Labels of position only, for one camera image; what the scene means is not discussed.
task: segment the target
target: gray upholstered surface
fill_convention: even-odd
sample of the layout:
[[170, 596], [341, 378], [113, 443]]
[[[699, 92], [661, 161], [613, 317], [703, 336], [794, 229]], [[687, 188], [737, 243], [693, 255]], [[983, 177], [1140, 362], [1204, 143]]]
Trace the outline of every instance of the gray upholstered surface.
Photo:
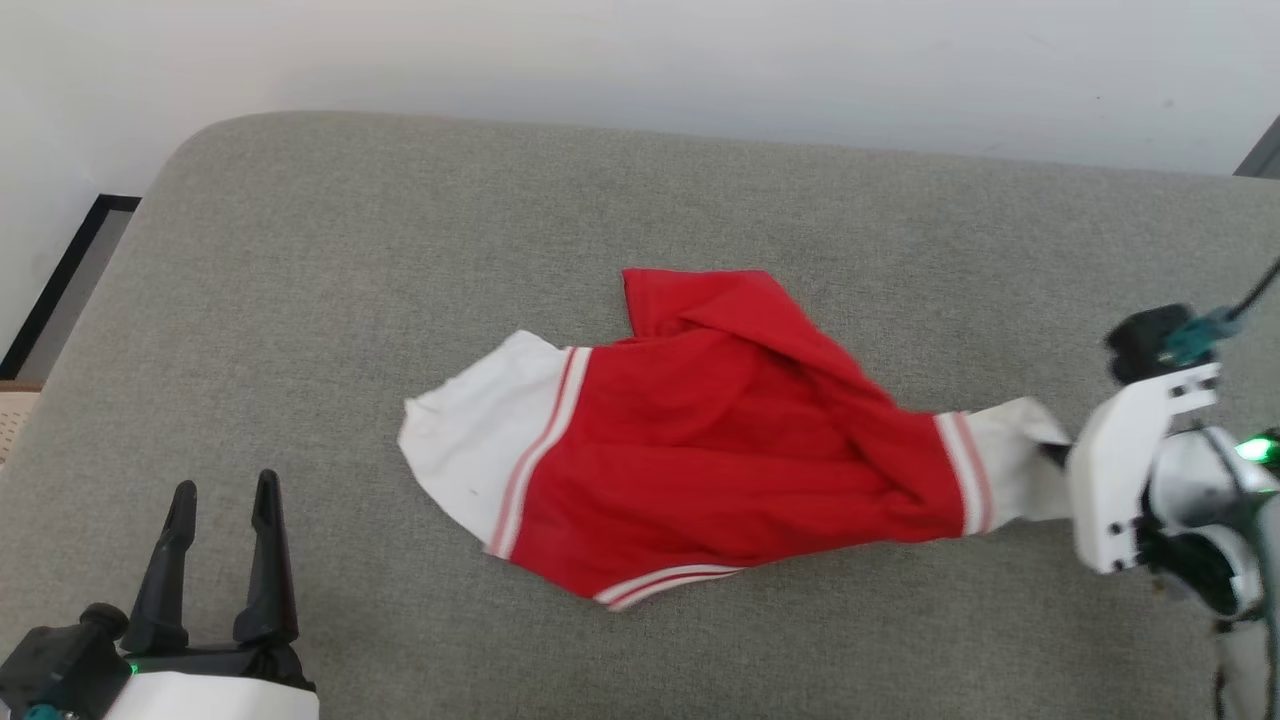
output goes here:
[[[413, 483], [401, 402], [515, 328], [626, 334], [627, 265], [764, 268], [908, 405], [1032, 393], [1071, 429], [1130, 311], [1226, 301], [1280, 184], [428, 118], [215, 126], [148, 192], [0, 479], [0, 647], [129, 606], [200, 484], [187, 624], [228, 637], [280, 471], [328, 717], [1202, 717], [1207, 621], [1092, 577], [1062, 524], [872, 546], [631, 612], [480, 553]], [[1277, 419], [1280, 297], [1221, 415]]]

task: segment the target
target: black frame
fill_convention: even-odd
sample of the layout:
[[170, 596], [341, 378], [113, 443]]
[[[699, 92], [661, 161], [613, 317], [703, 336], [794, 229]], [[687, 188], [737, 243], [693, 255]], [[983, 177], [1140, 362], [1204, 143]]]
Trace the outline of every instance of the black frame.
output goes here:
[[1280, 177], [1280, 117], [1262, 133], [1262, 140], [1253, 146], [1234, 174], [1245, 178]]
[[31, 355], [31, 350], [36, 346], [36, 341], [40, 340], [40, 333], [44, 332], [45, 325], [49, 324], [49, 318], [52, 316], [54, 309], [58, 307], [58, 301], [61, 300], [63, 293], [67, 292], [67, 286], [72, 282], [72, 275], [76, 274], [76, 269], [79, 268], [81, 260], [84, 259], [84, 252], [88, 251], [88, 246], [93, 243], [93, 238], [97, 237], [97, 231], [102, 229], [102, 223], [106, 222], [106, 214], [111, 210], [119, 210], [122, 213], [132, 213], [138, 209], [138, 202], [141, 197], [129, 197], [124, 195], [99, 195], [97, 200], [93, 201], [93, 206], [88, 209], [88, 214], [84, 215], [84, 222], [81, 223], [76, 236], [72, 238], [70, 245], [67, 246], [67, 252], [63, 254], [63, 259], [58, 261], [58, 266], [54, 268], [54, 274], [49, 278], [49, 283], [45, 284], [44, 292], [40, 293], [40, 299], [36, 300], [36, 306], [31, 309], [31, 314], [27, 315], [27, 322], [22, 324], [22, 329], [18, 331], [18, 337], [13, 340], [13, 346], [9, 347], [9, 352], [5, 354], [4, 360], [0, 361], [0, 380], [12, 380], [18, 377], [18, 370], [22, 369], [23, 363]]

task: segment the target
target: garment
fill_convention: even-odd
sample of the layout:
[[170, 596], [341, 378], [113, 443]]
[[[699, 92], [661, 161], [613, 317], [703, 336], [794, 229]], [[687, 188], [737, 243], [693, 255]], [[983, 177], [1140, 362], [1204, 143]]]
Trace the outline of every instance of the garment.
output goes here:
[[488, 552], [621, 610], [1065, 505], [1037, 443], [1066, 437], [1034, 401], [902, 410], [763, 272], [623, 281], [634, 337], [556, 348], [517, 332], [406, 402], [410, 468]]

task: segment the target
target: white stripe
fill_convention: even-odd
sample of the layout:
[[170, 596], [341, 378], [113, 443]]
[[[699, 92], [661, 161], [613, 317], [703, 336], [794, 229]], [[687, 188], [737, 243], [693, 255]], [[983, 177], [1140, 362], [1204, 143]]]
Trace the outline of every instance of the white stripe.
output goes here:
[[938, 425], [938, 436], [942, 437], [942, 447], [951, 459], [951, 468], [960, 484], [960, 497], [964, 500], [964, 534], [972, 536], [982, 529], [982, 491], [978, 487], [978, 474], [974, 471], [960, 430], [955, 427], [959, 421], [956, 414], [936, 415], [934, 421]]
[[632, 578], [611, 588], [605, 588], [595, 594], [595, 600], [608, 605], [639, 587], [648, 585], [654, 580], [660, 580], [672, 575], [685, 575], [689, 573], [733, 573], [737, 570], [741, 570], [741, 568], [733, 568], [731, 565], [681, 565], [680, 568], [654, 570], [648, 575], [640, 575], [639, 578]]
[[719, 573], [716, 575], [687, 575], [685, 578], [673, 578], [664, 583], [654, 583], [646, 587], [645, 589], [636, 592], [635, 594], [627, 596], [622, 602], [614, 602], [613, 605], [609, 605], [609, 610], [612, 610], [613, 612], [618, 612], [662, 591], [669, 591], [671, 588], [678, 588], [680, 585], [687, 585], [689, 583], [700, 583], [703, 580], [718, 580], [721, 578], [727, 578], [733, 573]]
[[498, 527], [503, 528], [500, 538], [495, 538], [494, 555], [503, 560], [511, 560], [511, 551], [516, 548], [516, 537], [520, 534], [520, 520], [525, 514], [525, 492], [529, 489], [529, 478], [532, 477], [538, 464], [541, 462], [547, 451], [559, 442], [568, 428], [568, 421], [573, 418], [573, 409], [577, 406], [577, 396], [582, 391], [582, 380], [586, 378], [586, 361], [591, 355], [590, 347], [580, 347], [573, 352], [568, 368], [564, 370], [564, 391], [561, 396], [559, 407], [552, 418], [550, 432], [529, 454], [529, 461], [521, 468], [520, 475], [515, 478], [516, 487], [512, 489], [511, 507], [506, 521], [499, 518]]

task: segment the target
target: black mechanical part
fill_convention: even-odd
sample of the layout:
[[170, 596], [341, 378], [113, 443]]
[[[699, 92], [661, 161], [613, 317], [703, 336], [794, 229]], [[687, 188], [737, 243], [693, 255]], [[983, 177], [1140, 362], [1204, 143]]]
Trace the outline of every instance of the black mechanical part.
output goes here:
[[1051, 462], [1057, 465], [1060, 469], [1066, 469], [1066, 456], [1071, 454], [1070, 445], [1056, 445], [1042, 442], [1039, 443], [1041, 455], [1048, 457]]
[[236, 616], [232, 638], [238, 643], [283, 643], [298, 639], [298, 612], [293, 600], [289, 544], [284, 537], [280, 478], [271, 470], [257, 477], [253, 501], [253, 569], [248, 605]]
[[13, 717], [49, 705], [82, 720], [101, 720], [132, 674], [115, 651], [127, 625], [124, 612], [95, 603], [78, 625], [28, 632], [0, 665], [0, 701]]
[[[170, 520], [187, 518], [184, 527], [195, 528], [196, 487], [183, 483], [174, 493]], [[289, 547], [284, 532], [284, 510], [280, 501], [280, 478], [273, 470], [262, 470], [253, 496], [251, 524], [257, 536], [253, 547], [253, 566], [250, 571], [248, 601], [236, 616], [232, 637], [234, 643], [187, 647], [187, 643], [151, 643], [143, 651], [132, 651], [125, 660], [137, 666], [138, 673], [174, 670], [188, 675], [220, 675], [228, 678], [253, 678], [315, 692], [315, 684], [302, 675], [302, 662], [289, 643], [298, 638], [298, 615], [293, 597], [293, 575], [289, 569]], [[180, 626], [182, 565], [174, 555], [161, 552], [170, 547], [170, 537], [177, 523], [165, 521], [165, 529], [156, 543], [147, 578], [164, 577], [156, 597], [148, 594], [148, 605], [168, 609], [165, 618], [175, 619]], [[193, 532], [182, 536], [191, 544]], [[147, 592], [143, 580], [142, 593]]]
[[145, 655], [187, 647], [187, 630], [182, 626], [182, 580], [187, 548], [195, 539], [196, 483], [186, 480], [173, 492], [160, 539], [142, 575], [142, 587], [129, 615], [129, 632], [120, 641], [125, 651]]
[[188, 647], [175, 655], [125, 656], [138, 673], [173, 670], [187, 675], [252, 678], [315, 692], [302, 674], [298, 653], [287, 644], [243, 646], [236, 643]]
[[1231, 588], [1235, 570], [1217, 546], [1198, 534], [1169, 537], [1151, 525], [1138, 528], [1138, 551], [1152, 571], [1176, 577], [1213, 612], [1234, 616], [1240, 611]]
[[1244, 300], [1242, 300], [1235, 307], [1231, 307], [1231, 311], [1228, 313], [1228, 320], [1235, 320], [1236, 318], [1243, 315], [1249, 307], [1252, 307], [1253, 304], [1257, 302], [1260, 297], [1262, 297], [1262, 293], [1265, 293], [1267, 288], [1271, 287], [1271, 283], [1275, 282], [1276, 275], [1280, 275], [1280, 258], [1276, 258], [1275, 261], [1271, 263], [1271, 266], [1267, 268], [1267, 272], [1262, 274], [1262, 279], [1258, 281], [1258, 284], [1253, 286], [1253, 290], [1251, 290], [1249, 293], [1244, 296]]
[[1115, 354], [1111, 359], [1111, 375], [1120, 384], [1132, 384], [1212, 363], [1212, 351], [1180, 366], [1161, 360], [1169, 334], [1193, 318], [1187, 305], [1165, 305], [1125, 318], [1107, 333], [1107, 346]]

